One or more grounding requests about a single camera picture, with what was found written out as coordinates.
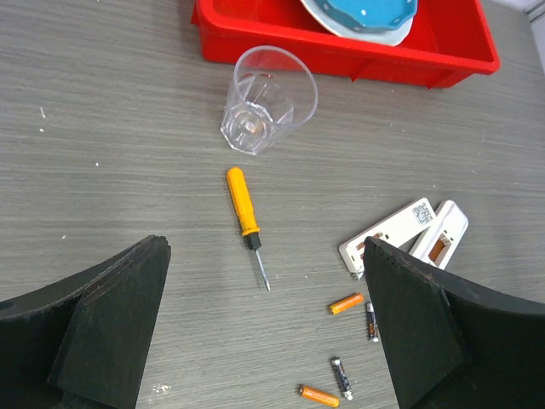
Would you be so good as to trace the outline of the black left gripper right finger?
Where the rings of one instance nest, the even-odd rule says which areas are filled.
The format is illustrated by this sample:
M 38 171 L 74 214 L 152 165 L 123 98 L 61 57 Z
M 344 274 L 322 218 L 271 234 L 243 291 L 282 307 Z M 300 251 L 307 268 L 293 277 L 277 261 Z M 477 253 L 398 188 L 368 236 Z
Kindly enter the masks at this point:
M 543 304 L 371 237 L 364 276 L 399 407 L 544 406 Z

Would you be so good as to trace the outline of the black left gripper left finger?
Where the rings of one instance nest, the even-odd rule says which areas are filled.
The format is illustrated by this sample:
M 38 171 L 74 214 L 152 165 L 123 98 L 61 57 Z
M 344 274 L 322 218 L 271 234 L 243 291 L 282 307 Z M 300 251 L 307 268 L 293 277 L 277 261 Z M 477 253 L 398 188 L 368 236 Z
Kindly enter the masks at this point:
M 150 235 L 1 302 L 3 408 L 133 408 L 171 258 Z

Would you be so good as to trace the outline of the white remote with black batteries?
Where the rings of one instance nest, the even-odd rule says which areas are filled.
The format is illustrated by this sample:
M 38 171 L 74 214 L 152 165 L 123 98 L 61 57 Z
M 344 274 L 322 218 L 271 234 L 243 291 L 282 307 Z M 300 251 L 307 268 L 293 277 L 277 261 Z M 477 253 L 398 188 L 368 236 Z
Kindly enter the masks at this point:
M 446 269 L 468 229 L 468 218 L 453 200 L 441 203 L 436 218 L 416 240 L 409 254 L 433 267 Z

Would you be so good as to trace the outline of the orange AAA battery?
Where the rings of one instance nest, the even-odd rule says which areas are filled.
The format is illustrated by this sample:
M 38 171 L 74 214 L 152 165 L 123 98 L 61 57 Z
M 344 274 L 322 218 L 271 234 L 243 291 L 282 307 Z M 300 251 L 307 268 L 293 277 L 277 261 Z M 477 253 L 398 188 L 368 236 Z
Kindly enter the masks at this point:
M 340 314 L 341 312 L 359 305 L 363 301 L 364 295 L 362 293 L 353 293 L 352 295 L 344 297 L 341 300 L 329 305 L 328 310 L 333 315 Z

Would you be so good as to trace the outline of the black battery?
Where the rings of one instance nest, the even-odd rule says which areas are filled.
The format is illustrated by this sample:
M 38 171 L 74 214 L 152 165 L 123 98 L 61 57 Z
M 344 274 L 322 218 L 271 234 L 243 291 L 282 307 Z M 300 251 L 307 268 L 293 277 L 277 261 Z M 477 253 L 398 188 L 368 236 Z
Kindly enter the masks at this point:
M 352 386 L 349 382 L 346 371 L 344 370 L 341 359 L 339 357 L 331 358 L 330 363 L 333 367 L 334 373 L 336 375 L 336 380 L 338 382 L 338 385 L 343 397 L 346 400 L 352 400 L 353 399 Z

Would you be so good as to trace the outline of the long white remote control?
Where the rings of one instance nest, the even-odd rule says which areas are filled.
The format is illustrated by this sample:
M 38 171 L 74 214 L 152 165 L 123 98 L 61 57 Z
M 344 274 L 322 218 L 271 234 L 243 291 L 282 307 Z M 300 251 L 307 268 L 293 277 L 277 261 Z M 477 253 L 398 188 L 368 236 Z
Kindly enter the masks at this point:
M 367 237 L 400 247 L 432 226 L 435 219 L 429 200 L 418 199 L 341 244 L 341 258 L 353 278 L 360 280 L 364 276 L 364 241 Z

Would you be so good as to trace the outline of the orange handle screwdriver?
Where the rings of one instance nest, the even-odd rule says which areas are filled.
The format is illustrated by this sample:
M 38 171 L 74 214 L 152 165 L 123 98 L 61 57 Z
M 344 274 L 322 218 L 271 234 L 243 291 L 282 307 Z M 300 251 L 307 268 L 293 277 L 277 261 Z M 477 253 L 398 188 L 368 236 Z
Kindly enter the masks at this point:
M 260 254 L 261 239 L 259 234 L 261 228 L 255 218 L 254 207 L 244 173 L 239 167 L 232 167 L 227 171 L 226 178 L 233 209 L 241 228 L 241 235 L 248 248 L 255 253 L 265 288 L 270 291 L 270 282 Z

